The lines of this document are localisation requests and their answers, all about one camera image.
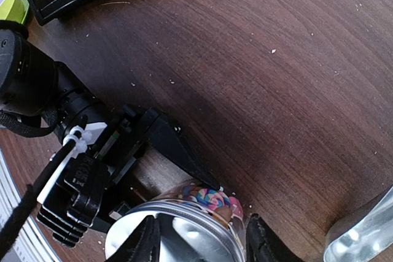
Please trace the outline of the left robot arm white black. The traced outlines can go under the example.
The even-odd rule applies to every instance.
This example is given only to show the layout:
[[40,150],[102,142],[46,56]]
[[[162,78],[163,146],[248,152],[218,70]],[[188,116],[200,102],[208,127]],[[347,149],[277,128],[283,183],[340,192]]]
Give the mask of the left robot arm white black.
[[200,182],[220,187],[179,126],[164,113],[131,105],[111,112],[67,65],[29,43],[28,35],[27,28],[17,22],[1,22],[1,124],[6,129],[23,137],[54,133],[64,139],[86,118],[90,124],[105,124],[88,151],[107,166],[113,181],[122,178],[129,160],[150,144]]

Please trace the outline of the round metal jar lid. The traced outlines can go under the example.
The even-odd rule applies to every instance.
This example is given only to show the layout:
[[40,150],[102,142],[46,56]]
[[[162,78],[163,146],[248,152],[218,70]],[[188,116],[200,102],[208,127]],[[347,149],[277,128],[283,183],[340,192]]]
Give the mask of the round metal jar lid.
[[111,257],[147,216],[160,225],[160,261],[245,261],[244,224],[230,209],[218,211],[191,201],[160,199],[129,210],[109,229],[105,256]]

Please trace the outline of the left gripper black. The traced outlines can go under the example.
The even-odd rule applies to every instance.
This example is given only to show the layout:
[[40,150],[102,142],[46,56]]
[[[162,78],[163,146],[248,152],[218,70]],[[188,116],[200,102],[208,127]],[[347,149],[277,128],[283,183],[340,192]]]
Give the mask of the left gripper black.
[[110,117],[106,107],[97,104],[83,109],[63,107],[61,114],[60,134],[69,135],[87,116],[85,131],[91,137],[83,141],[82,151],[64,165],[59,182],[118,182],[144,153],[144,146],[150,144],[193,178],[215,190],[220,188],[177,126],[155,109],[138,113],[125,105],[120,114]]

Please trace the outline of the metal scoop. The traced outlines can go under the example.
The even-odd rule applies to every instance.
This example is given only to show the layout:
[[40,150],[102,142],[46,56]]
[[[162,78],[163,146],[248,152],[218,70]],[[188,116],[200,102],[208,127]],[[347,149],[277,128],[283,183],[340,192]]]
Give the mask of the metal scoop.
[[371,261],[392,245],[392,188],[339,219],[326,235],[324,261]]

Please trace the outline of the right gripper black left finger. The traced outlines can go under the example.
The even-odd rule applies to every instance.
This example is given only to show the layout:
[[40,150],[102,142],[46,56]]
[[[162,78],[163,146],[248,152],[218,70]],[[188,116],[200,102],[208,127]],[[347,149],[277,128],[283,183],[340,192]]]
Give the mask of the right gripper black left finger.
[[106,262],[159,262],[160,242],[159,221],[148,215]]

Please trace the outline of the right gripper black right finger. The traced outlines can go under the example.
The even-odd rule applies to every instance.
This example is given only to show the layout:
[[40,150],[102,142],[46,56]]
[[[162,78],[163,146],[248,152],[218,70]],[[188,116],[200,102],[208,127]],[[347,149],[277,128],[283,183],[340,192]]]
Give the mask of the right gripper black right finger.
[[246,228],[247,262],[303,262],[259,214],[252,214]]

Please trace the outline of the clear plastic jar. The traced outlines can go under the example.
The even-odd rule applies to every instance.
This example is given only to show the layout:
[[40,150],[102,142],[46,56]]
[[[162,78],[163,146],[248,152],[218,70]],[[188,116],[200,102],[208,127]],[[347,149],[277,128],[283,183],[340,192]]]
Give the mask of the clear plastic jar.
[[162,193],[152,201],[158,201],[160,199],[175,199],[180,201],[191,201],[197,204],[206,206],[208,209],[218,211],[221,207],[230,209],[233,217],[236,217],[243,221],[244,214],[241,203],[232,195],[227,195],[222,189],[214,190],[208,188],[205,184],[190,179],[182,182],[173,189]]

